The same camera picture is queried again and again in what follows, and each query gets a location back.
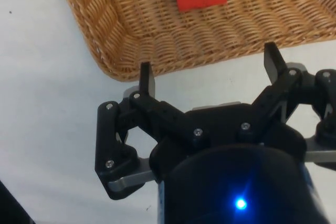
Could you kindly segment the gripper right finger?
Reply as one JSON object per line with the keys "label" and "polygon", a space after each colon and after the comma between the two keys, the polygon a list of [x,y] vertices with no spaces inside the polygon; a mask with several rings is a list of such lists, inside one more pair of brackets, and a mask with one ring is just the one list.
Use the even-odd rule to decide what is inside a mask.
{"label": "gripper right finger", "polygon": [[277,45],[264,46],[264,67],[271,81],[252,103],[239,137],[248,142],[261,138],[274,121],[286,123],[300,104],[311,105],[319,116],[315,140],[321,145],[335,145],[335,70],[324,69],[315,75],[297,67],[288,67]]}

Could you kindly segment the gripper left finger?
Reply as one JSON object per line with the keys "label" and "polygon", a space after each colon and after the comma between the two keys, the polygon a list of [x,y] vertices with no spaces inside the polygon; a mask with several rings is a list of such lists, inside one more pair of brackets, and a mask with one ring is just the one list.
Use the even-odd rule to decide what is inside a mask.
{"label": "gripper left finger", "polygon": [[[98,107],[94,168],[113,200],[128,197],[149,181],[164,181],[179,163],[209,145],[205,129],[154,95],[152,67],[145,62],[135,91],[120,103],[108,101]],[[149,158],[140,158],[126,143],[128,131],[135,127],[157,142]]]}

